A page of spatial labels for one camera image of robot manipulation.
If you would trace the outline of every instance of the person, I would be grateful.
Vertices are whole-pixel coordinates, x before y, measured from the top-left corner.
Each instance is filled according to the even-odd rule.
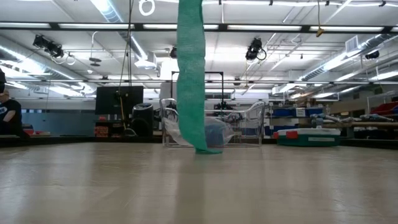
[[[21,104],[10,99],[8,90],[0,93],[0,134],[14,134],[20,138],[29,138],[22,128]]]
[[[6,87],[6,74],[0,68],[0,93],[2,93]]]

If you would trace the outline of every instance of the spotlight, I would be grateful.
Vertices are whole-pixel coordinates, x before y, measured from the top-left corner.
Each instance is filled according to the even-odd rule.
[[[365,55],[365,58],[370,60],[370,59],[376,59],[380,56],[380,52],[377,50],[375,52],[372,52],[370,54]]]
[[[170,52],[170,57],[172,59],[176,59],[177,58],[177,47],[176,46],[174,46],[172,51]]]
[[[265,57],[259,58],[259,54],[263,52]],[[246,60],[265,60],[267,58],[267,52],[262,48],[262,42],[260,38],[254,38],[248,47],[248,51],[246,52]]]
[[[235,81],[241,81],[239,77],[235,77]],[[234,86],[240,86],[241,83],[234,83]]]
[[[47,40],[42,35],[36,35],[33,41],[33,46],[38,49],[44,49],[44,52],[49,53],[51,57],[62,58],[64,56],[62,45],[55,44],[53,41]]]

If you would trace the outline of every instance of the cable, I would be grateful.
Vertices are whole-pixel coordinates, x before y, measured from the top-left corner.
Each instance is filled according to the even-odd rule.
[[[264,52],[264,58],[259,58],[260,52]],[[259,51],[259,53],[257,54],[257,57],[256,57],[256,58],[257,58],[258,60],[260,60],[260,61],[265,60],[265,59],[267,58],[267,52],[262,48],[262,49]]]
[[[128,69],[128,77],[129,77],[129,86],[131,86],[131,15],[132,15],[132,7],[133,7],[134,2],[129,0],[129,28],[127,30],[127,35],[129,37],[129,40],[126,43],[126,48],[124,50],[124,58],[123,58],[123,64],[122,64],[122,72],[120,74],[120,82],[119,82],[119,99],[120,99],[120,105],[121,105],[121,114],[122,114],[122,123],[124,126],[124,130],[127,129],[126,127],[126,120],[125,120],[125,114],[124,114],[124,109],[123,109],[123,99],[120,93],[121,90],[121,85],[122,85],[122,79],[123,79],[123,71],[124,71],[124,64],[126,63],[126,57],[129,60],[127,62],[127,69]]]
[[[321,29],[321,6],[319,5],[319,0],[318,1],[318,29]]]
[[[317,1],[318,1],[318,31],[317,31],[317,37],[320,37],[325,30],[321,28],[321,6],[319,5],[319,0],[317,0]]]

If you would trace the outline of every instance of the wall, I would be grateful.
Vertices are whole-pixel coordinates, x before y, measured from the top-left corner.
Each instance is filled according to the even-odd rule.
[[[49,131],[53,136],[94,136],[98,115],[89,113],[23,113],[22,122],[35,131]]]

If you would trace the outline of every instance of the metal rod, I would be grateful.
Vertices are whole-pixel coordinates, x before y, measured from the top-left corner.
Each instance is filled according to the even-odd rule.
[[[39,80],[39,79],[8,79],[10,82],[64,82],[64,83],[73,83],[73,82],[85,82],[85,83],[119,83],[120,80]],[[124,83],[171,83],[171,80],[122,80]],[[219,84],[234,84],[239,83],[242,84],[242,81],[235,81],[235,80],[205,80],[206,83],[219,83]],[[335,82],[335,81],[296,81],[296,80],[256,80],[256,81],[249,81],[249,84],[332,84],[332,85],[398,85],[398,82],[389,82],[389,81],[377,81],[377,82]]]

